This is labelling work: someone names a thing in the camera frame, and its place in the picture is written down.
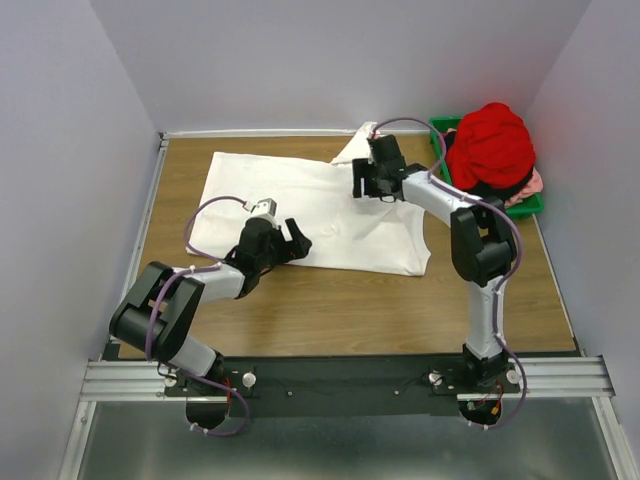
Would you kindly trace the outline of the white t shirt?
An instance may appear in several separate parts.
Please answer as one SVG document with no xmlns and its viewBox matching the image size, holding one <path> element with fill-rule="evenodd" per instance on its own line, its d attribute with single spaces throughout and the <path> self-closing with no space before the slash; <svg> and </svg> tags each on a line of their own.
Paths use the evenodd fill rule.
<svg viewBox="0 0 640 480">
<path fill-rule="evenodd" d="M 364 123 L 329 163 L 291 157 L 216 152 L 191 229 L 190 254 L 223 257 L 249 217 L 240 203 L 272 198 L 276 219 L 294 218 L 312 241 L 300 265 L 422 276 L 431 253 L 424 211 L 404 202 L 352 197 L 351 163 L 369 154 Z"/>
</svg>

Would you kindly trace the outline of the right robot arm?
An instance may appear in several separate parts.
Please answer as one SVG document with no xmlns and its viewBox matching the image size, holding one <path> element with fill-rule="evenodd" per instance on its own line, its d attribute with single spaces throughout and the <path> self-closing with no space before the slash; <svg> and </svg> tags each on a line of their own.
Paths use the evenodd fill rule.
<svg viewBox="0 0 640 480">
<path fill-rule="evenodd" d="M 470 322 L 456 380 L 480 392 L 509 365 L 504 289 L 520 261 L 515 225 L 501 200 L 482 200 L 440 180 L 420 164 L 407 164 L 392 135 L 369 138 L 370 154 L 352 163 L 353 196 L 403 201 L 450 228 L 453 267 L 469 287 Z"/>
</svg>

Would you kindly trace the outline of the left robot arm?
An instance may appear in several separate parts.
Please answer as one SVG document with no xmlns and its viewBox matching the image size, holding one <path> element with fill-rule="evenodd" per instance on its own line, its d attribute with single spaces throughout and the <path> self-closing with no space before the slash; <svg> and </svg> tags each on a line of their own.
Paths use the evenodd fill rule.
<svg viewBox="0 0 640 480">
<path fill-rule="evenodd" d="M 238 244 L 211 266 L 173 268 L 149 263 L 113 314 L 109 333 L 143 352 L 149 360 L 187 373 L 187 382 L 201 395 L 214 393 L 223 382 L 220 352 L 189 334 L 202 304 L 248 295 L 273 268 L 301 260 L 312 241 L 289 218 L 282 229 L 265 218 L 251 218 Z"/>
</svg>

